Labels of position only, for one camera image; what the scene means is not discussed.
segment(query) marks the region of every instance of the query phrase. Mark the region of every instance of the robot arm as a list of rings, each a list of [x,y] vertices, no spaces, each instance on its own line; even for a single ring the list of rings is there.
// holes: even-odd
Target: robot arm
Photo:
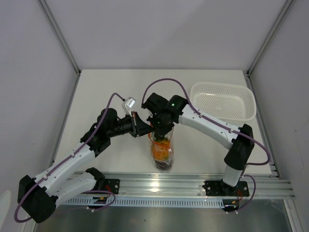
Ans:
[[[239,128],[201,112],[199,109],[200,115],[198,115],[185,98],[177,95],[174,95],[168,101],[153,93],[142,105],[142,108],[147,108],[152,113],[147,121],[150,121],[153,125],[156,139],[164,138],[172,130],[174,123],[180,123],[208,135],[228,149],[229,151],[224,159],[226,163],[225,174],[220,184],[227,195],[235,191],[234,187],[245,169],[254,143],[231,131],[223,130],[214,123],[203,119],[200,115],[205,115],[221,125],[227,125],[232,130],[242,132],[253,138],[253,131],[249,125],[244,124],[243,127]]]
[[[90,130],[80,139],[80,143],[72,153],[34,178],[26,175],[20,180],[18,203],[29,189],[37,185],[21,204],[23,209],[37,223],[49,218],[55,209],[66,200],[88,190],[102,190],[104,188],[105,176],[95,168],[87,169],[85,173],[73,179],[68,180],[68,178],[104,151],[111,144],[112,137],[126,133],[130,133],[133,137],[139,137],[154,131],[153,127],[140,119],[137,112],[130,111],[131,107],[132,98],[124,104],[127,114],[122,119],[118,119],[116,110],[112,108],[103,110],[97,123],[93,124]],[[84,145],[106,110],[106,116],[96,134]],[[81,145],[84,145],[83,148],[75,154],[74,151]],[[48,175],[50,170],[57,166],[58,168]]]

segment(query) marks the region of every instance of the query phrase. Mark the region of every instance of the white table surface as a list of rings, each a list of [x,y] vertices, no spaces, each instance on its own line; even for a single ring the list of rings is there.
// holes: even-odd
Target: white table surface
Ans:
[[[227,70],[83,70],[70,108],[62,135],[56,162],[75,148],[80,138],[96,122],[106,107],[110,95],[119,93],[124,98],[132,96],[137,100],[133,110],[146,121],[148,111],[141,109],[141,99],[146,87],[160,78],[175,78],[186,88],[189,96],[196,82],[227,83],[246,86],[242,71]],[[146,96],[157,93],[166,99],[178,94],[184,96],[174,82],[165,81],[152,86]],[[123,117],[122,101],[115,97],[111,108]],[[255,139],[262,142],[256,119],[247,122]],[[174,137],[174,164],[170,173],[177,174],[222,174],[225,170],[224,157],[227,150],[212,138],[183,125],[176,125]],[[249,162],[263,162],[265,152],[255,146]],[[95,160],[84,165],[79,171],[95,167],[102,172],[160,173],[150,153],[148,136],[133,138],[126,134],[111,139],[111,145]],[[249,166],[247,174],[270,174],[270,166]]]

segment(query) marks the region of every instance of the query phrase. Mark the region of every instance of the white plastic basket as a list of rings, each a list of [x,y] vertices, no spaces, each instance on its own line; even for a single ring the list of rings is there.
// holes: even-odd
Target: white plastic basket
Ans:
[[[190,101],[202,111],[228,121],[246,122],[256,114],[254,95],[243,86],[199,82],[191,88]]]

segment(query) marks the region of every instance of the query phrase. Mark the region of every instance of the metal frame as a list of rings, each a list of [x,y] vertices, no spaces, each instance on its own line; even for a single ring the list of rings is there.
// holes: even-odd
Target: metal frame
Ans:
[[[295,206],[294,200],[284,200],[286,212],[289,217],[289,221],[294,232],[302,232],[304,228],[299,219],[299,215]]]
[[[77,79],[76,79],[76,82],[75,82],[72,94],[70,96],[70,100],[69,100],[69,104],[68,104],[68,107],[67,107],[66,112],[65,112],[64,120],[63,120],[63,123],[61,124],[61,130],[60,130],[60,133],[59,133],[59,136],[58,136],[58,139],[57,139],[57,143],[56,143],[56,145],[55,145],[55,147],[53,149],[52,157],[51,157],[51,159],[49,161],[50,166],[53,165],[53,163],[55,162],[55,159],[56,159],[56,155],[57,155],[57,152],[58,152],[58,149],[59,149],[59,146],[60,146],[60,141],[61,141],[61,138],[62,138],[62,134],[63,134],[64,128],[66,126],[66,123],[67,123],[67,120],[68,120],[68,116],[69,116],[69,112],[70,112],[70,109],[71,109],[71,106],[72,106],[72,102],[73,102],[73,99],[74,99],[74,96],[75,96],[75,92],[76,92],[76,89],[77,89],[77,86],[78,86],[79,78],[80,78],[80,74],[78,74],[78,76],[77,76]]]
[[[81,175],[76,172],[72,177]],[[108,179],[120,179],[119,197],[134,198],[169,198],[187,199],[234,199],[235,197],[207,197],[202,187],[205,180],[221,180],[223,175],[216,174],[140,174],[140,173],[105,173]],[[253,182],[248,182],[250,193]],[[295,199],[291,182],[278,177],[255,176],[255,199]]]
[[[266,39],[264,40],[260,50],[258,51],[257,55],[255,56],[249,70],[248,70],[248,76],[250,77],[253,70],[255,69],[256,65],[258,64],[258,62],[261,60],[263,54],[266,52],[266,50],[268,49],[270,43],[272,42],[272,40],[274,39],[274,37],[276,36],[280,26],[282,25],[283,21],[285,20],[286,16],[288,15],[293,3],[295,1],[294,0],[287,0],[284,4],[284,6],[282,7],[281,11],[279,12],[274,24],[272,25]]]
[[[84,206],[101,206],[96,203],[92,196],[79,196],[71,198],[63,205],[84,205]],[[106,204],[112,202],[111,198],[106,200]],[[119,197],[112,204],[113,206],[130,206],[130,207],[173,207],[173,208],[224,208],[221,199],[180,199],[180,198],[149,198],[149,197]]]

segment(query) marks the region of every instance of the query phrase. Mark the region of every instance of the white wall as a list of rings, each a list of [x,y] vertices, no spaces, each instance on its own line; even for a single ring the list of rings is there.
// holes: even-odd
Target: white wall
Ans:
[[[19,229],[13,219],[19,180],[49,165],[75,80],[37,2],[1,1],[0,195],[12,191],[1,231]]]
[[[247,70],[285,0],[47,0],[81,69]]]
[[[309,230],[309,1],[297,0],[253,72],[283,178],[290,179]]]

